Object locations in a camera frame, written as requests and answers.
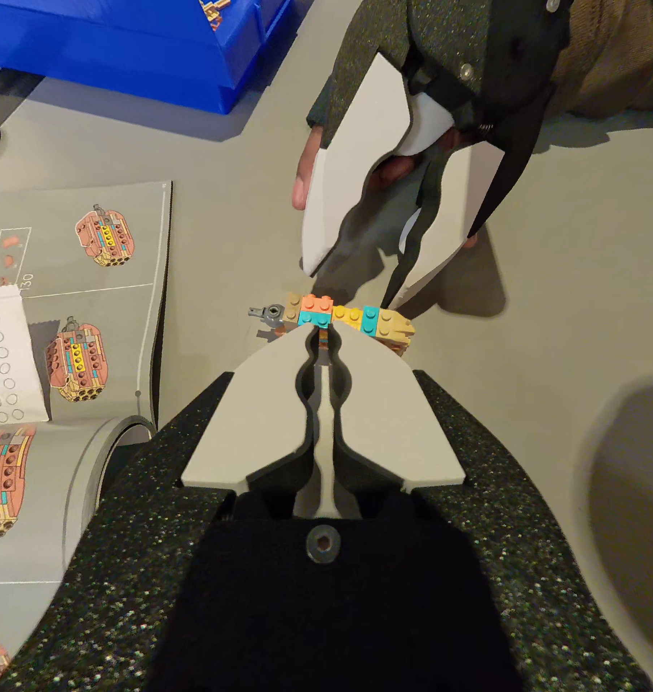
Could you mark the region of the person's right hand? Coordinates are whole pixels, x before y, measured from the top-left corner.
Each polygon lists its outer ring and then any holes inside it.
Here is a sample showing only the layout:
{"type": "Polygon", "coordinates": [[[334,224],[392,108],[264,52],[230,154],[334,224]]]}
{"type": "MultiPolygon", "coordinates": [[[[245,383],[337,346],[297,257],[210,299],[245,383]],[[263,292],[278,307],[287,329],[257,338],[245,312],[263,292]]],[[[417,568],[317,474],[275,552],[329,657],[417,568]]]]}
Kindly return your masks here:
{"type": "MultiPolygon", "coordinates": [[[[292,189],[292,206],[296,210],[305,210],[310,182],[313,174],[314,161],[320,149],[322,128],[312,128],[304,151],[296,169],[295,184],[292,189]]],[[[372,172],[367,190],[380,191],[409,175],[422,159],[416,156],[392,156],[384,160],[372,172]]]]}

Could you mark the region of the person's right forearm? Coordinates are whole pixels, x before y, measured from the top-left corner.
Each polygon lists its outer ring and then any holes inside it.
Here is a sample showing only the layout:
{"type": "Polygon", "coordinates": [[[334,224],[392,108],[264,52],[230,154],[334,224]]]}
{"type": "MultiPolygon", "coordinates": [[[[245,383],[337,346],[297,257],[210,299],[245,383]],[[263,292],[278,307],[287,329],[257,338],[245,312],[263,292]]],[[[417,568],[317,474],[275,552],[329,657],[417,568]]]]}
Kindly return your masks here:
{"type": "Polygon", "coordinates": [[[653,1],[574,1],[545,119],[653,111],[653,1]]]}

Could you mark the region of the grey instruction booklet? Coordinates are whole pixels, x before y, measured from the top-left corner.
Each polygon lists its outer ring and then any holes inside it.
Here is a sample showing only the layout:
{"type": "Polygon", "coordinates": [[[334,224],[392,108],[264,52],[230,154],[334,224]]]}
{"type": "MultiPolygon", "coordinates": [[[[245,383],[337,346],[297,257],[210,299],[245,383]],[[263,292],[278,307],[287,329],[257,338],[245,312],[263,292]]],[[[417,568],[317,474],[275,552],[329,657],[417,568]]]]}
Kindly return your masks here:
{"type": "Polygon", "coordinates": [[[171,192],[2,199],[0,287],[19,289],[49,419],[0,425],[0,677],[52,601],[110,462],[156,431],[171,192]]]}

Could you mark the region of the brown toy brick ship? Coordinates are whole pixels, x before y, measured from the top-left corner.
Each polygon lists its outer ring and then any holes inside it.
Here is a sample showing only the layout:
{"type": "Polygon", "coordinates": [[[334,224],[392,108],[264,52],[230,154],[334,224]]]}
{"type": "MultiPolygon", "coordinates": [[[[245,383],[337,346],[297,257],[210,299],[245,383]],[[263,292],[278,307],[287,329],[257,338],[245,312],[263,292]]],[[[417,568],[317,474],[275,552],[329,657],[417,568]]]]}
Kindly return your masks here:
{"type": "MultiPolygon", "coordinates": [[[[298,328],[302,296],[306,295],[289,293],[284,305],[271,304],[260,308],[249,308],[248,316],[259,319],[268,328],[268,331],[259,331],[258,337],[270,341],[298,328]]],[[[416,330],[411,321],[397,311],[372,306],[346,307],[338,305],[334,301],[333,303],[331,323],[348,324],[356,331],[383,343],[399,356],[402,356],[408,349],[411,337],[416,330]]],[[[318,328],[318,330],[319,348],[326,351],[328,349],[328,329],[318,328]]]]}

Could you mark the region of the small orange teal brick piece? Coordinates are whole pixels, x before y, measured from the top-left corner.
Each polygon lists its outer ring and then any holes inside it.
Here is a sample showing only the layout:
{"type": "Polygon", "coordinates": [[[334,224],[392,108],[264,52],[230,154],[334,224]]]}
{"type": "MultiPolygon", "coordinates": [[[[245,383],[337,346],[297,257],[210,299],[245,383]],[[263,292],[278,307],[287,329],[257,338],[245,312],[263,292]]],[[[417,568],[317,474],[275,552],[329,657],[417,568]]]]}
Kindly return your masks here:
{"type": "Polygon", "coordinates": [[[331,323],[333,300],[329,296],[313,294],[302,296],[298,325],[312,324],[319,329],[328,329],[331,323]]]}

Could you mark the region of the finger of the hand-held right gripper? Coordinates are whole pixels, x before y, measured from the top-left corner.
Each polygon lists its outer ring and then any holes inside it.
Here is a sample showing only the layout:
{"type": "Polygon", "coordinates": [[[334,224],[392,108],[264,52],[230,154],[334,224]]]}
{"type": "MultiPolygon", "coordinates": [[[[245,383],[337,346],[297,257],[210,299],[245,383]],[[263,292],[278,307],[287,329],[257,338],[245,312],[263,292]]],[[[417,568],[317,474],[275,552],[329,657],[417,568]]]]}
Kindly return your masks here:
{"type": "Polygon", "coordinates": [[[487,142],[447,152],[428,165],[417,210],[399,242],[399,263],[382,301],[397,309],[419,293],[465,244],[504,152],[487,142]]]}
{"type": "Polygon", "coordinates": [[[302,264],[314,276],[336,246],[344,218],[356,207],[378,163],[392,153],[414,155],[434,144],[452,115],[422,92],[409,97],[400,71],[378,53],[326,149],[313,167],[302,226],[302,264]]]}

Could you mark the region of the grey desk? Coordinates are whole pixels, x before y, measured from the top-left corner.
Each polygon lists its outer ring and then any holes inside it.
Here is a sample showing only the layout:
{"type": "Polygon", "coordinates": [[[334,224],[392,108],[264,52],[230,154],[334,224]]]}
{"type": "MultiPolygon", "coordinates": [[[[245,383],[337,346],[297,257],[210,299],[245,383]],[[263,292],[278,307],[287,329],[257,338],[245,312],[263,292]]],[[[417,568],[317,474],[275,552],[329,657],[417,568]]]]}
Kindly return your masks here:
{"type": "MultiPolygon", "coordinates": [[[[230,116],[46,80],[2,127],[0,196],[174,182],[162,421],[262,346],[249,306],[310,289],[290,188],[333,58],[297,47],[230,116]]],[[[525,468],[653,680],[653,116],[540,146],[407,359],[525,468]]]]}

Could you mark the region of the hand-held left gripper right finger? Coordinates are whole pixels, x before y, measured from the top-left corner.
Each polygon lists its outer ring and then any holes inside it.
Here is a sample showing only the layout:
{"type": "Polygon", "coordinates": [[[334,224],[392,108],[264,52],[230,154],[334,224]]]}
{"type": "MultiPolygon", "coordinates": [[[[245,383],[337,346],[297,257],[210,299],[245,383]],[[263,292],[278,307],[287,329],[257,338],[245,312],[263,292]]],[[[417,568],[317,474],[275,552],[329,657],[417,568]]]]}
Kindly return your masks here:
{"type": "Polygon", "coordinates": [[[329,327],[335,480],[359,509],[392,491],[454,486],[466,474],[408,364],[344,323],[329,327]]]}

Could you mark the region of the white paper bag with circles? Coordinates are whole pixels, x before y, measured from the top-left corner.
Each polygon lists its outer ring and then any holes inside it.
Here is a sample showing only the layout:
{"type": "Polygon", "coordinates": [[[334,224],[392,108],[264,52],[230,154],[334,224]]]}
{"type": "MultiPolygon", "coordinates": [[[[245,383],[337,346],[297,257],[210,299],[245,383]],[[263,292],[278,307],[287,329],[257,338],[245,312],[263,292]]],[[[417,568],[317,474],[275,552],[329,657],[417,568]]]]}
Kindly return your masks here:
{"type": "Polygon", "coordinates": [[[19,289],[0,287],[0,425],[48,419],[19,289]]]}

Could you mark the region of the loose toy brick pieces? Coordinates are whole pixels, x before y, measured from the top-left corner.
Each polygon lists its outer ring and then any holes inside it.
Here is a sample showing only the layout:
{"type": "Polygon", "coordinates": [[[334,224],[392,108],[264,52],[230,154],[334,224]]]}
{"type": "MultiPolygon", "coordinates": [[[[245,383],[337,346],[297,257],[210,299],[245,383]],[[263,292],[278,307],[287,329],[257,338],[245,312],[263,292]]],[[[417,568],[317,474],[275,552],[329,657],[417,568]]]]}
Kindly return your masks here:
{"type": "Polygon", "coordinates": [[[210,24],[211,29],[215,32],[220,27],[223,21],[222,10],[231,4],[230,0],[221,1],[199,1],[202,11],[210,24]]]}

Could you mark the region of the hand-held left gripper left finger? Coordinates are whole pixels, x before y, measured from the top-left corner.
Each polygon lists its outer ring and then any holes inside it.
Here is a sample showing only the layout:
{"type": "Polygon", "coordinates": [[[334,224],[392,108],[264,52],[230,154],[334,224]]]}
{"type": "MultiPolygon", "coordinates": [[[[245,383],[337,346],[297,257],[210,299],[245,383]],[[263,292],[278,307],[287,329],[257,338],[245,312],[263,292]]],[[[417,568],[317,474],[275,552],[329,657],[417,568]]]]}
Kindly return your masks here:
{"type": "Polygon", "coordinates": [[[313,474],[316,328],[300,326],[235,369],[189,463],[185,487],[293,505],[313,474]]]}

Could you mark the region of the large blue plastic bin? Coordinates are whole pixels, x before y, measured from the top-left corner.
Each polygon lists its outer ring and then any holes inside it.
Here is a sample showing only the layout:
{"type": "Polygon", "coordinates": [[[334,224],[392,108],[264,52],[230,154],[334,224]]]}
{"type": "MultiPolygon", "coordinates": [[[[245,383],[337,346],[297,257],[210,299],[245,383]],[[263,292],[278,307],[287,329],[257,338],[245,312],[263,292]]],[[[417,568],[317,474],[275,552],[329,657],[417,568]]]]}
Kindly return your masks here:
{"type": "Polygon", "coordinates": [[[0,67],[228,114],[293,1],[0,1],[0,67]]]}

